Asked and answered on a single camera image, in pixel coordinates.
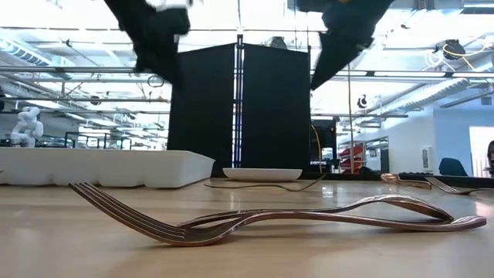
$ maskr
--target silver fork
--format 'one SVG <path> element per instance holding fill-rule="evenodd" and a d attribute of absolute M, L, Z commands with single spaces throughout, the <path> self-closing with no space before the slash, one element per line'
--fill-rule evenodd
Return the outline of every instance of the silver fork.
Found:
<path fill-rule="evenodd" d="M 480 191 L 488 191 L 488 192 L 494 192 L 494 189 L 492 188 L 477 188 L 477 189 L 469 189 L 465 190 L 463 192 L 459 191 L 458 189 L 455 189 L 447 184 L 445 184 L 442 181 L 439 181 L 437 178 L 434 177 L 425 177 L 427 181 L 432 183 L 435 187 L 441 189 L 442 191 L 449 193 L 449 194 L 455 194 L 455 195 L 470 195 L 473 192 L 480 192 Z"/>
<path fill-rule="evenodd" d="M 106 213 L 108 216 L 140 232 L 146 236 L 161 242 L 176 246 L 206 246 L 224 239 L 237 229 L 250 223 L 271 219 L 307 219 L 320 221 L 347 222 L 361 225 L 373 225 L 393 229 L 405 229 L 423 232 L 451 232 L 474 229 L 486 224 L 486 219 L 479 216 L 467 216 L 455 221 L 442 223 L 417 223 L 400 222 L 383 219 L 372 219 L 351 215 L 338 215 L 320 212 L 264 212 L 249 217 L 234 219 L 205 229 L 178 228 L 152 219 L 136 210 L 124 205 L 108 194 L 102 192 L 94 185 L 88 183 L 76 183 L 69 185 L 77 194 L 85 198 L 89 203 Z"/>
<path fill-rule="evenodd" d="M 395 205 L 397 207 L 411 210 L 413 212 L 418 212 L 423 215 L 431 216 L 436 219 L 441 219 L 442 221 L 453 221 L 454 217 L 449 215 L 446 211 L 441 208 L 430 204 L 426 201 L 414 198 L 411 196 L 403 195 L 376 195 L 371 197 L 362 198 L 359 201 L 350 203 L 348 205 L 342 205 L 334 208 L 315 208 L 315 209 L 290 209 L 291 212 L 322 212 L 322 213 L 338 213 L 338 212 L 348 212 L 352 209 L 361 207 L 362 205 L 369 205 L 373 203 L 385 203 L 389 205 Z M 191 228 L 197 225 L 203 225 L 206 223 L 217 222 L 226 219 L 236 219 L 239 217 L 248 217 L 256 213 L 264 212 L 283 212 L 288 211 L 288 209 L 246 209 L 233 212 L 220 212 L 210 215 L 204 215 L 192 219 L 188 222 L 183 222 L 179 227 Z"/>

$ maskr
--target white device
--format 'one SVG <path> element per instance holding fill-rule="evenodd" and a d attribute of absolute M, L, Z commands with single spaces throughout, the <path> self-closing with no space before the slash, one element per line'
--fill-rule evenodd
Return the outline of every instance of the white device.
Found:
<path fill-rule="evenodd" d="M 422 168 L 424 171 L 434 171 L 432 166 L 432 147 L 426 146 L 421 149 Z"/>

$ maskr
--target wooden table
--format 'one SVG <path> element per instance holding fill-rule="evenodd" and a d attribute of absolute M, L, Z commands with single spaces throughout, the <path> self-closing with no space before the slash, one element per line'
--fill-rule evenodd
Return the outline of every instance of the wooden table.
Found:
<path fill-rule="evenodd" d="M 202 184 L 179 190 L 107 192 L 169 223 L 225 210 L 322 208 L 370 195 L 404 194 L 432 202 L 456 217 L 485 216 L 488 224 L 468 232 L 419 233 L 283 220 L 249 226 L 220 245 L 178 248 L 115 222 L 69 188 L 3 186 L 0 277 L 490 278 L 494 273 L 494 196 L 489 193 L 476 198 L 349 181 L 322 181 L 304 192 Z M 421 218 L 389 205 L 368 205 L 352 214 Z"/>

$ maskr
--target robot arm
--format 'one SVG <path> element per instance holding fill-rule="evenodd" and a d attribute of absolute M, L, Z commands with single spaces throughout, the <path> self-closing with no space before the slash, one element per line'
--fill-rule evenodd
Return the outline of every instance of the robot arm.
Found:
<path fill-rule="evenodd" d="M 157 7 L 146 0 L 104 1 L 134 43 L 136 70 L 150 70 L 174 86 L 180 86 L 176 36 L 189 32 L 191 24 L 186 6 L 193 5 L 194 0 L 163 0 Z M 377 22 L 394 0 L 287 1 L 289 8 L 322 12 L 322 20 L 328 28 L 327 33 L 320 35 L 322 51 L 311 83 L 311 90 L 315 90 L 371 45 Z"/>
<path fill-rule="evenodd" d="M 22 108 L 22 112 L 17 116 L 19 121 L 10 134 L 12 144 L 19 145 L 25 142 L 27 147 L 34 147 L 36 138 L 43 135 L 43 124 L 37 120 L 39 112 L 38 107 Z"/>

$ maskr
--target yellow cable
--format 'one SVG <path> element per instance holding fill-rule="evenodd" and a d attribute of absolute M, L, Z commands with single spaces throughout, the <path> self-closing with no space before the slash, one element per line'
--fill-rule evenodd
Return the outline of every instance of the yellow cable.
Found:
<path fill-rule="evenodd" d="M 312 129 L 314 130 L 314 134 L 316 135 L 316 140 L 317 140 L 317 150 L 318 150 L 318 155 L 319 155 L 319 173 L 323 173 L 323 166 L 322 166 L 322 163 L 323 163 L 323 154 L 322 154 L 322 149 L 321 149 L 321 143 L 319 141 L 319 135 L 317 134 L 317 130 L 316 128 L 311 124 L 310 125 L 312 127 Z"/>
<path fill-rule="evenodd" d="M 472 66 L 472 64 L 464 56 L 462 58 L 465 61 L 465 63 L 472 68 L 473 71 L 477 71 L 477 69 L 474 66 Z"/>

